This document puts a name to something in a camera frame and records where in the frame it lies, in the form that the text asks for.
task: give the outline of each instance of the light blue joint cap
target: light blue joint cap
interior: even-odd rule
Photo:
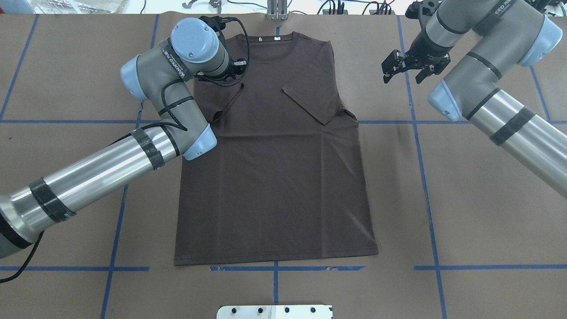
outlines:
[[[433,89],[433,92],[429,94],[427,101],[429,101],[429,103],[433,105],[439,113],[443,114],[446,118],[453,122],[458,121],[461,117],[463,117],[463,114],[461,113],[461,110],[444,79],[441,80],[441,82],[439,82],[439,84],[437,84],[437,86]]]
[[[217,34],[205,22],[197,18],[179,21],[171,31],[171,46],[183,60],[203,63],[217,54]]]
[[[201,135],[199,135],[195,143],[191,145],[187,152],[183,153],[183,157],[185,157],[188,161],[194,160],[195,158],[212,150],[215,146],[217,146],[217,138],[211,129],[211,125],[207,124],[207,127]]]
[[[147,96],[143,93],[140,81],[138,80],[138,69],[136,64],[139,56],[140,55],[138,54],[120,68],[120,77],[128,91],[130,91],[135,98],[143,101],[147,100]]]
[[[545,16],[543,26],[539,31],[538,37],[535,39],[534,44],[518,62],[521,66],[531,66],[543,58],[547,53],[551,52],[553,48],[561,41],[563,31],[553,23],[549,17]]]

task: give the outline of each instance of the metal bracket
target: metal bracket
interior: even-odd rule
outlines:
[[[268,20],[287,20],[287,0],[268,0]]]
[[[223,306],[217,319],[332,319],[330,305]]]

